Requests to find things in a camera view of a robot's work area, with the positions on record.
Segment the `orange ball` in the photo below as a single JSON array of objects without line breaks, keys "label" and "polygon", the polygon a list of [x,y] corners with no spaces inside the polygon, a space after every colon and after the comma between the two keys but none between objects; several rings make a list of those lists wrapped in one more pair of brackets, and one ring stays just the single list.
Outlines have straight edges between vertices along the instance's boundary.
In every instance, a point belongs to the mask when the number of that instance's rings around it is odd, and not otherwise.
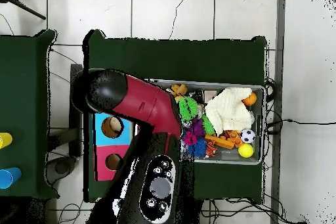
[{"label": "orange ball", "polygon": [[242,102],[246,106],[254,105],[256,101],[257,101],[257,95],[254,94],[254,92],[252,92],[252,94],[249,97],[247,97],[246,99],[242,100]]}]

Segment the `green toy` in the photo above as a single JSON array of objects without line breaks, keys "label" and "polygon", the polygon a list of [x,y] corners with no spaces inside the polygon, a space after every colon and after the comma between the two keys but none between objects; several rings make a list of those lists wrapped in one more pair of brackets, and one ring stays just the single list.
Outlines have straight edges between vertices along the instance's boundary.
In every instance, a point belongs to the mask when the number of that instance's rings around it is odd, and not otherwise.
[{"label": "green toy", "polygon": [[191,97],[183,97],[178,101],[178,109],[183,121],[190,121],[198,113],[197,102]]},{"label": "green toy", "polygon": [[209,118],[206,115],[202,116],[203,127],[206,134],[213,135],[215,130],[213,129],[213,124],[210,122]]}]

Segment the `pink box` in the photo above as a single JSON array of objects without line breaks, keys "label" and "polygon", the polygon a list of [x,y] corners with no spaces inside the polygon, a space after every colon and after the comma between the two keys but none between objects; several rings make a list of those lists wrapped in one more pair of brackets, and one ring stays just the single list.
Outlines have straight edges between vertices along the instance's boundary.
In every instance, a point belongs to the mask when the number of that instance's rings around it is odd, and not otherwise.
[{"label": "pink box", "polygon": [[96,146],[97,151],[97,176],[96,181],[110,181],[114,178],[116,170],[110,170],[106,167],[106,158],[110,154],[118,154],[122,158],[125,156],[129,145]]}]

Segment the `yellow ball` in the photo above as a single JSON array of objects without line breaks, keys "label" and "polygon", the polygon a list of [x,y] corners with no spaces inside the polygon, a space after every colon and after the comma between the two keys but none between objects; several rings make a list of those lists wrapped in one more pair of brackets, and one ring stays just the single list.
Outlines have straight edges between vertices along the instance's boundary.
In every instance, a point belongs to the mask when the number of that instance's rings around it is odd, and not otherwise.
[{"label": "yellow ball", "polygon": [[243,158],[249,158],[252,156],[254,151],[250,144],[243,144],[238,148],[238,152]]}]

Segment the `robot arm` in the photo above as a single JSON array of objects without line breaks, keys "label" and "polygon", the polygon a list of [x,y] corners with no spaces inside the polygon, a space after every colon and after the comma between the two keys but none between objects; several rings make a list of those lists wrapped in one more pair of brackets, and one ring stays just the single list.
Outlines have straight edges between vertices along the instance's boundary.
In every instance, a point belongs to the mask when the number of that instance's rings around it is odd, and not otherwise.
[{"label": "robot arm", "polygon": [[138,123],[107,198],[122,198],[117,224],[174,224],[179,195],[180,117],[173,97],[116,70],[89,70],[73,85],[80,111],[104,112]]}]

